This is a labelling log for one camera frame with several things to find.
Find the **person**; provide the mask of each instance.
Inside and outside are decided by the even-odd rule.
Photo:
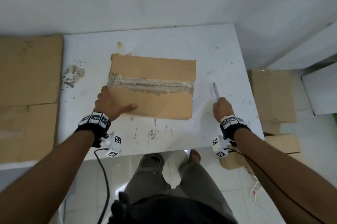
[[[104,113],[113,122],[120,114],[135,108],[137,104],[116,104],[104,86],[94,111]],[[234,115],[225,98],[214,103],[213,112],[219,123],[223,117]],[[336,223],[337,190],[329,182],[247,128],[237,129],[233,136],[286,223]],[[48,223],[94,140],[91,130],[75,132],[9,185],[0,194],[0,223]],[[120,201],[113,204],[114,217],[110,223],[236,223],[220,190],[200,165],[200,155],[195,150],[191,150],[188,163],[179,169],[181,183],[175,189],[165,182],[163,165],[160,154],[142,158],[125,192],[120,194]]]

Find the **trouser leg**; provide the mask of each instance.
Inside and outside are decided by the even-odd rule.
[[[181,182],[177,186],[188,198],[211,206],[227,218],[235,220],[220,189],[208,172],[198,162],[191,162],[179,168]]]
[[[125,188],[130,204],[142,198],[161,194],[171,188],[162,174],[164,159],[160,154],[146,154],[142,157],[139,166]]]

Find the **person's right arm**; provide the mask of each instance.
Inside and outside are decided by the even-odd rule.
[[[225,98],[214,104],[214,117],[218,122],[233,114]],[[286,223],[337,223],[337,189],[328,181],[245,128],[234,133],[234,140],[241,153],[254,161],[293,201],[321,220],[315,220],[297,206],[246,158]]]

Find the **forearm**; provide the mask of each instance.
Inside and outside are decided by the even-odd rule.
[[[0,223],[48,223],[94,141],[78,131],[0,194]]]
[[[329,182],[247,129],[238,129],[234,139],[238,149],[253,160],[289,197],[325,223],[336,221],[334,208],[337,205],[337,190]],[[284,196],[255,164],[248,162],[287,223],[317,223]]]

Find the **black cable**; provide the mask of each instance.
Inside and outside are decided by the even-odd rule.
[[[106,210],[107,210],[107,206],[108,206],[108,204],[109,204],[109,199],[110,199],[110,188],[109,188],[109,181],[107,180],[107,173],[105,172],[105,169],[104,169],[104,167],[103,167],[101,161],[99,160],[99,157],[98,157],[97,154],[96,154],[96,151],[101,151],[101,150],[108,150],[108,149],[98,149],[98,150],[95,150],[95,151],[94,151],[94,154],[95,154],[95,156],[96,156],[96,158],[97,158],[97,160],[98,160],[99,165],[102,167],[102,170],[103,170],[105,183],[106,183],[106,185],[107,185],[107,199],[106,199],[106,201],[105,201],[105,205],[104,205],[103,211],[102,211],[102,213],[101,213],[101,216],[99,217],[99,220],[98,220],[97,224],[101,224],[101,222],[102,222],[102,220],[103,220],[103,217],[104,217],[104,214],[105,214],[105,212],[106,212]]]
[[[268,174],[266,174],[266,172],[265,171],[263,171],[263,169],[255,162],[255,161],[253,161],[250,157],[247,157],[245,154],[242,154],[242,153],[240,153],[240,152],[238,152],[238,151],[236,151],[236,150],[233,150],[233,149],[225,149],[225,150],[232,150],[231,152],[236,152],[236,153],[238,153],[238,154],[240,154],[240,155],[242,155],[242,156],[244,156],[245,158],[247,158],[248,160],[250,160],[251,162],[253,162],[253,164],[255,164],[259,169],[260,169],[260,171],[265,175],[265,176],[267,176],[267,178],[272,182],[272,184],[274,184],[275,186],[276,186],[276,188],[278,188],[290,201],[292,201],[294,204],[296,204],[299,208],[301,208],[303,211],[305,211],[307,214],[309,214],[312,218],[314,218],[315,220],[317,220],[319,223],[322,223],[322,224],[325,224],[325,222],[323,222],[322,220],[320,220],[319,218],[317,218],[314,214],[312,214],[311,212],[309,212],[307,209],[305,209],[303,206],[301,206],[299,203],[297,203],[295,200],[293,200],[290,196],[288,196],[288,194],[287,193],[285,193],[284,191],[283,191],[283,189],[281,189],[280,188],[280,186],[278,186],[277,184],[276,184],[276,182],[272,179],[272,178],[270,178],[269,177],[269,175]]]

